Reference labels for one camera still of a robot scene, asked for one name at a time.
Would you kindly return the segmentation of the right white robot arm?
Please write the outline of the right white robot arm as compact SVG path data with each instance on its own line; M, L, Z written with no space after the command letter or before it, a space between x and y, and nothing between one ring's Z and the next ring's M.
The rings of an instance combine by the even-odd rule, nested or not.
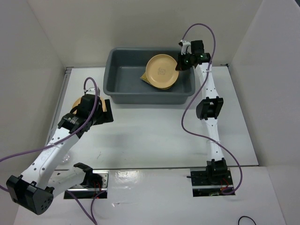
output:
M204 175L191 175L192 179L206 179L211 185L221 183L227 173L227 164L219 146L218 116L224 100L216 90L210 65L211 56L204 52L203 41L179 42L181 52L178 54L177 71L193 69L202 86L202 100L196 107L196 116L207 129L209 151Z

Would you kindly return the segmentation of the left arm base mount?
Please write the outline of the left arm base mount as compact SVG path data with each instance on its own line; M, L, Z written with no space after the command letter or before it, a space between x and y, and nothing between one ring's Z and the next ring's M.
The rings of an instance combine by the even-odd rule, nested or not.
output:
M96 195L97 199L106 199L107 198L107 188L108 188L108 170L94 170L94 174L97 174L101 177L101 182L92 181L92 183L84 187L82 185L76 184L68 191L72 193L77 199L93 199Z

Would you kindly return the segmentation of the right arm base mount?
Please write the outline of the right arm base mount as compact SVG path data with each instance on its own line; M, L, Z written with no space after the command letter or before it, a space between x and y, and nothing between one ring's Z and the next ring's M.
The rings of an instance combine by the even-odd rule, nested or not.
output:
M222 191L234 190L230 170L226 175L212 176L205 168L192 168L187 176L192 183L193 197L222 196Z

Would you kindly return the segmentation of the woven bamboo tray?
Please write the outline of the woven bamboo tray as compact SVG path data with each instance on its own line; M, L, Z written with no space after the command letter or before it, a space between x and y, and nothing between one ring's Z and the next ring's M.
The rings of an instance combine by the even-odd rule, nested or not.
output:
M146 82L147 84L149 84L150 86L152 86L152 87L154 87L154 88L156 88L156 89L159 89L159 90L168 90L168 89L170 89L170 88L172 87L172 85L171 85L171 86L166 87L166 88L159 88L159 87L156 87L156 86L152 85L152 84L148 81L145 72L144 72L143 75L140 77L140 79L143 80L144 82Z

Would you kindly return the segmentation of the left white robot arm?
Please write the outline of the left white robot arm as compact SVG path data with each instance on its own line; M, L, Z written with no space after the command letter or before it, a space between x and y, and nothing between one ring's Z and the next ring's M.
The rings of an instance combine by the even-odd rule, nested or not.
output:
M113 122L109 99L85 94L79 100L80 103L61 118L48 148L18 177L12 175L6 182L13 202L36 215L43 214L56 196L75 185L102 187L102 176L83 163L74 164L64 173L54 173L85 132L92 126Z

